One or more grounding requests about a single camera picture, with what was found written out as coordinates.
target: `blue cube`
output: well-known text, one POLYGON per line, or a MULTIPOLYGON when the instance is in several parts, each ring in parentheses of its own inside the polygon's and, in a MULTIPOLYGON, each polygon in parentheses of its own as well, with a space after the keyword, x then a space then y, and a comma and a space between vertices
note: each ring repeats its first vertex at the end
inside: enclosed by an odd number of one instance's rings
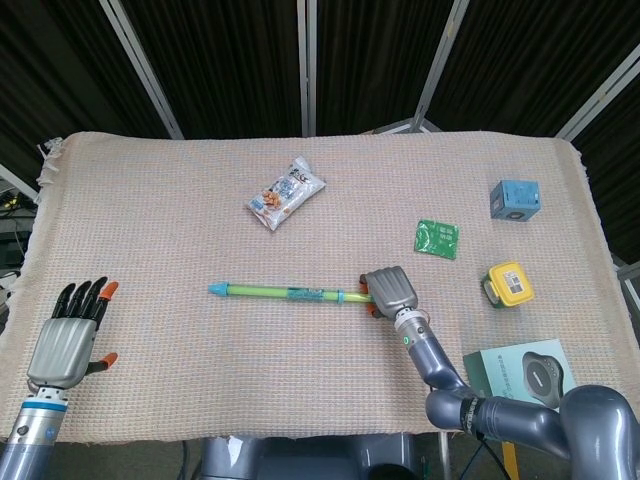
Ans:
POLYGON ((491 192, 491 218, 526 222, 538 210, 538 182, 502 180, 491 192))

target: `robotic hand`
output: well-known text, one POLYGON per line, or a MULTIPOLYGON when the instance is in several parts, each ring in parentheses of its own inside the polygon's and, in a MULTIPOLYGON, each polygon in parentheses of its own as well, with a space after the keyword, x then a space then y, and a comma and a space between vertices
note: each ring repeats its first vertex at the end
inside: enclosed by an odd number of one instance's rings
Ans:
POLYGON ((636 480, 640 426, 626 399, 615 390, 587 385, 560 402, 560 413, 503 397, 480 398, 447 358, 401 267, 363 276, 376 304, 374 316, 395 320, 395 329, 424 382, 434 389, 426 412, 438 428, 462 430, 527 445, 571 461, 581 480, 636 480))
POLYGON ((96 332, 118 288, 117 282, 112 282, 102 290, 106 282, 102 277, 77 289, 73 283, 68 285, 42 326, 27 371, 32 393, 22 403, 4 450, 0 479, 31 480, 44 475, 67 411, 67 390, 86 375, 107 370, 118 358, 110 353, 90 362, 96 332))

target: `green pen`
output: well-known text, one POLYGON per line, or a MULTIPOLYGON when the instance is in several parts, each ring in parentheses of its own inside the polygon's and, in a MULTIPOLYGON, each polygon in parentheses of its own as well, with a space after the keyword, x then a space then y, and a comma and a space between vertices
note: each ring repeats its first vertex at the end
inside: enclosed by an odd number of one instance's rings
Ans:
POLYGON ((311 288, 293 287, 253 287, 249 285, 231 285, 228 282, 209 285, 209 292, 226 297, 229 295, 245 295, 252 297, 288 298, 289 300, 305 300, 308 302, 357 302, 371 303, 371 295, 366 293, 349 293, 343 290, 314 290, 311 288))

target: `beige tablecloth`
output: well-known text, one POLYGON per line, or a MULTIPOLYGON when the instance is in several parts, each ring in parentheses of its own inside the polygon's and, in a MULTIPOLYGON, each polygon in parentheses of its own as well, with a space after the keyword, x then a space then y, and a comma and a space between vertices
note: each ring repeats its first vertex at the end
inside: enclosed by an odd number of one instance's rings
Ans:
POLYGON ((438 133, 164 141, 69 137, 49 160, 0 336, 8 435, 42 322, 71 281, 120 282, 59 439, 424 432, 425 386, 392 324, 359 305, 217 298, 216 281, 357 289, 402 265, 454 365, 480 348, 559 338, 576 381, 640 405, 640 353, 579 154, 557 139, 438 133), (244 207, 298 155, 327 187, 276 231, 244 207), (491 220, 501 179, 537 180, 542 210, 491 220), (413 251, 418 220, 460 228, 455 261, 413 251), (487 269, 519 261, 536 299, 490 307, 487 269))

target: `teal box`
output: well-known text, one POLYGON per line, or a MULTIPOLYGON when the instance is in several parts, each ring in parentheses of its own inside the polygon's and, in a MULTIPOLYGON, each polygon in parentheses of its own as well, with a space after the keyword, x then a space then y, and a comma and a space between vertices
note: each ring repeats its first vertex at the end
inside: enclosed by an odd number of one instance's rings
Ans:
POLYGON ((501 396, 557 409, 576 386, 560 340, 491 348, 465 355, 471 387, 483 397, 501 396))
POLYGON ((490 198, 491 218, 526 222, 540 210, 538 182, 502 180, 490 198))

